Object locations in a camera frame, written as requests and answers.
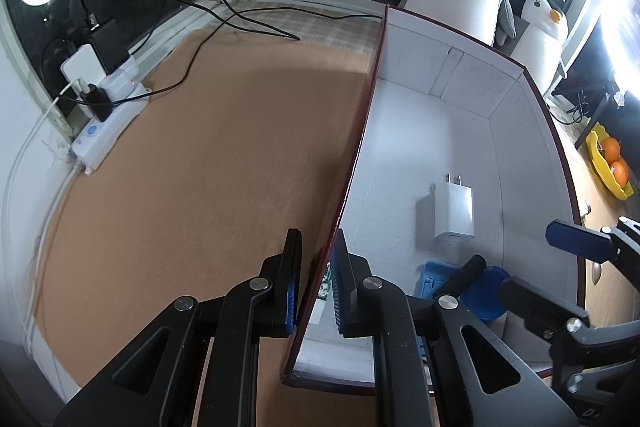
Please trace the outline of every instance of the plaid cloth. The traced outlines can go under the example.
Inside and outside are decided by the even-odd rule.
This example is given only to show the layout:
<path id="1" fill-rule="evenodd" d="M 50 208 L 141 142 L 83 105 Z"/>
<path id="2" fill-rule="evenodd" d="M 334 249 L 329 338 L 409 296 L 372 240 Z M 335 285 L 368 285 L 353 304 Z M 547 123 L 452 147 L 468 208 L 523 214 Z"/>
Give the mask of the plaid cloth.
<path id="1" fill-rule="evenodd" d="M 249 1 L 234 6 L 236 10 L 244 10 L 247 8 L 268 8 L 281 6 L 295 6 L 306 10 L 325 13 L 327 15 L 340 16 L 342 12 L 335 12 L 327 9 L 318 9 L 315 7 L 299 6 L 299 5 L 283 5 L 278 3 Z M 231 12 L 226 10 L 222 16 L 228 17 Z M 341 48 L 356 53 L 371 55 L 374 51 L 376 39 L 378 37 L 378 28 L 380 21 L 373 18 L 350 18 L 342 20 L 325 19 L 307 13 L 297 12 L 294 10 L 274 10 L 267 12 L 250 12 L 244 14 L 246 17 L 266 22 L 276 28 L 297 35 L 303 41 L 318 42 L 327 46 Z M 244 21 L 238 17 L 234 17 L 230 22 L 243 28 L 260 29 L 271 31 L 263 26 L 256 25 Z M 215 27 L 218 22 L 211 22 L 210 26 Z"/>

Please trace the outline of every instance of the blue bowl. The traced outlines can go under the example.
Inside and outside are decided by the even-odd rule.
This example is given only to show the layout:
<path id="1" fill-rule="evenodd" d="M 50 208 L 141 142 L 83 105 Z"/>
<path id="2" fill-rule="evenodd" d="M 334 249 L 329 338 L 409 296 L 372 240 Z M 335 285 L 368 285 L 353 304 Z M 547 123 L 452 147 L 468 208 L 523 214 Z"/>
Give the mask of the blue bowl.
<path id="1" fill-rule="evenodd" d="M 499 266 L 487 266 L 462 294 L 462 301 L 476 317 L 488 324 L 507 311 L 498 298 L 498 286 L 510 275 Z"/>

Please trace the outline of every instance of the orange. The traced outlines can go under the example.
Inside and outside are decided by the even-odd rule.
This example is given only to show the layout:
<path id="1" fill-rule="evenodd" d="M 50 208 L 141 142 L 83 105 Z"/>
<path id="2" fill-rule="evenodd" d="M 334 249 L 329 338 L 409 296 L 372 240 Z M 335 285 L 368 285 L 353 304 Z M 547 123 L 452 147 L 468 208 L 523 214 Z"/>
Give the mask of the orange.
<path id="1" fill-rule="evenodd" d="M 629 164 L 625 161 L 625 159 L 622 156 L 618 158 L 618 161 L 622 163 L 622 165 L 625 167 L 626 175 L 629 176 L 629 179 L 631 179 L 631 176 L 629 175 L 629 173 L 631 172 L 631 169 L 629 168 Z"/>
<path id="2" fill-rule="evenodd" d="M 602 148 L 602 155 L 609 166 L 620 158 L 620 143 L 615 138 L 605 138 L 600 142 L 600 147 Z"/>
<path id="3" fill-rule="evenodd" d="M 613 162 L 611 164 L 611 173 L 620 187 L 626 187 L 626 184 L 629 182 L 629 171 L 626 163 Z"/>

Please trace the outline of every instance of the blue plastic container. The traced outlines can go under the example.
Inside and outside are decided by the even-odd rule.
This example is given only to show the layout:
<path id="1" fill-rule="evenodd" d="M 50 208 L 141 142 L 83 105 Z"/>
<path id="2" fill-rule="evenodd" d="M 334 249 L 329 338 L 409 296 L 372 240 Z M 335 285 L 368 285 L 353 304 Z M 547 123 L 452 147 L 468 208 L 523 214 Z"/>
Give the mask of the blue plastic container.
<path id="1" fill-rule="evenodd" d="M 458 267 L 451 264 L 429 261 L 422 267 L 416 296 L 433 300 L 433 294 L 457 272 Z M 498 286 L 510 275 L 499 266 L 487 266 L 461 295 L 465 306 L 485 324 L 500 317 L 507 309 L 498 299 Z"/>

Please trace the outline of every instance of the yellow fruit bowl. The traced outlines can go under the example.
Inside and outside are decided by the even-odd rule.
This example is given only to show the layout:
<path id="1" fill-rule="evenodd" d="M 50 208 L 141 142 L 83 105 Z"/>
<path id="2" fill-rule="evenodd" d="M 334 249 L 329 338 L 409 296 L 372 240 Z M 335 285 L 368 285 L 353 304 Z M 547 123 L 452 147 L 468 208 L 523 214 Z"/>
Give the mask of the yellow fruit bowl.
<path id="1" fill-rule="evenodd" d="M 626 198 L 634 194 L 634 190 L 631 188 L 631 183 L 627 183 L 625 188 L 618 185 L 618 182 L 613 177 L 613 174 L 609 169 L 606 159 L 604 159 L 602 154 L 598 151 L 598 142 L 608 137 L 609 135 L 604 127 L 597 123 L 589 133 L 589 136 L 587 136 L 586 140 L 587 148 L 589 149 L 589 156 L 591 156 L 591 163 L 593 163 L 593 166 L 595 167 L 602 182 L 615 197 L 619 200 L 625 201 Z"/>

